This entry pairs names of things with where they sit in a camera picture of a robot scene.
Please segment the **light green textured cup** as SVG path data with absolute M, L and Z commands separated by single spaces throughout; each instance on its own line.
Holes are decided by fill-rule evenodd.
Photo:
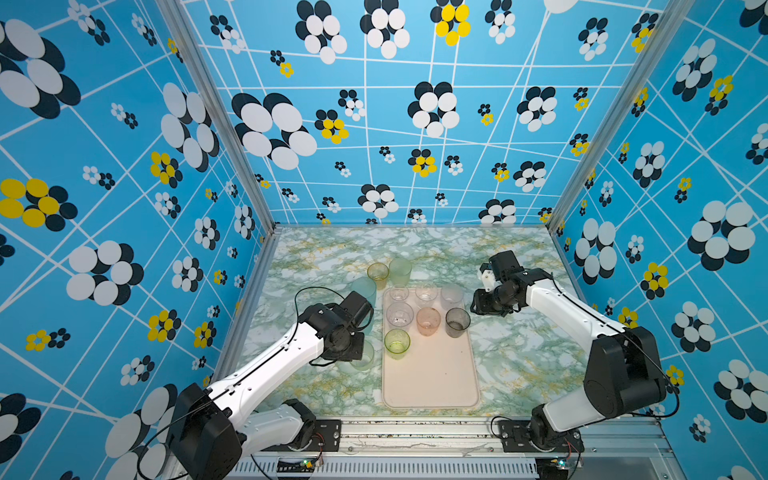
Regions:
M 402 257 L 393 258 L 389 263 L 389 278 L 396 288 L 405 288 L 411 278 L 412 263 Z

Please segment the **pink textured plastic cup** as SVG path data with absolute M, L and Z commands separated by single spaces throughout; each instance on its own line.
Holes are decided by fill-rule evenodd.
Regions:
M 442 322 L 442 316 L 438 310 L 432 307 L 421 308 L 416 315 L 418 332 L 429 337 L 434 335 Z

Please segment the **large clear plastic cup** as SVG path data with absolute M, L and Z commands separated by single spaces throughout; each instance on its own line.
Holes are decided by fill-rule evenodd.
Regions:
M 408 303 L 402 301 L 391 303 L 385 310 L 386 325 L 390 330 L 401 329 L 408 331 L 414 321 L 414 317 L 413 308 Z

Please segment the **dark grey plastic cup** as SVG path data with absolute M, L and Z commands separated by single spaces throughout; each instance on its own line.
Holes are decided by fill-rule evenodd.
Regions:
M 459 338 L 471 325 L 471 317 L 463 308 L 451 308 L 445 314 L 445 325 L 449 337 Z

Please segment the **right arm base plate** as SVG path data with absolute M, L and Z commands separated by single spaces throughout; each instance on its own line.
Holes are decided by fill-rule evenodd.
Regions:
M 496 419 L 491 426 L 492 434 L 502 443 L 505 453 L 572 454 L 585 451 L 579 430 L 556 433 L 545 446 L 537 446 L 532 439 L 529 420 Z

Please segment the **clear textured plastic cup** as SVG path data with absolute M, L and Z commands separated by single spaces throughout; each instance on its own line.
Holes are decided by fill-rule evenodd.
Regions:
M 445 311 L 465 306 L 464 289 L 456 284 L 449 284 L 440 289 L 440 305 Z

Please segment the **pale green plastic cup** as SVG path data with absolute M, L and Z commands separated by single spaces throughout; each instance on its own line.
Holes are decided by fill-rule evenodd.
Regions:
M 375 348 L 372 343 L 365 340 L 363 343 L 362 356 L 359 360 L 353 360 L 350 365 L 357 371 L 366 371 L 373 366 L 375 357 Z

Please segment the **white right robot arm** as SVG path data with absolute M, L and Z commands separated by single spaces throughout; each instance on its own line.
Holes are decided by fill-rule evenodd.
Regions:
M 532 410 L 529 435 L 536 448 L 553 450 L 584 426 L 666 398 L 671 380 L 647 329 L 627 328 L 598 313 L 563 290 L 549 272 L 521 266 L 511 251 L 481 264 L 478 276 L 483 287 L 473 294 L 474 314 L 504 317 L 530 307 L 554 321 L 588 356 L 580 387 Z

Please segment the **amber yellow plastic cup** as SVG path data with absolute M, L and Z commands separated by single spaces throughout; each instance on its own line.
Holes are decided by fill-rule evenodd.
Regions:
M 371 279 L 379 291 L 387 287 L 390 270 L 388 266 L 381 262 L 375 262 L 368 266 L 367 276 Z

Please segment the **bright green plastic cup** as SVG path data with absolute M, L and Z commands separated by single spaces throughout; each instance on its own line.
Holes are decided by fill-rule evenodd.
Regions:
M 411 346 L 411 337 L 403 329 L 390 329 L 384 336 L 386 354 L 394 359 L 402 359 Z

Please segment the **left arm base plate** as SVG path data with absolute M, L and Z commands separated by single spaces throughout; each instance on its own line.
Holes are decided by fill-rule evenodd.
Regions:
M 282 451 L 337 452 L 339 450 L 342 421 L 318 419 L 301 427 L 296 437 L 287 444 L 279 445 Z

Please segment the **small clear faceted glass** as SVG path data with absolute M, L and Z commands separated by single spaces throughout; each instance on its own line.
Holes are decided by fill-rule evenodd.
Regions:
M 439 294 L 434 285 L 417 286 L 414 290 L 416 303 L 420 308 L 433 308 Z

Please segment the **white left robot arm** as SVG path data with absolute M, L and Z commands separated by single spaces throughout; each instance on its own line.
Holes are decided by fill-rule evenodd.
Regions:
M 222 479 L 245 455 L 275 446 L 307 447 L 317 418 L 301 401 L 256 409 L 306 365 L 360 360 L 373 313 L 368 299 L 356 291 L 338 303 L 310 305 L 283 337 L 239 370 L 206 388 L 191 384 L 182 390 L 165 444 L 187 475 Z

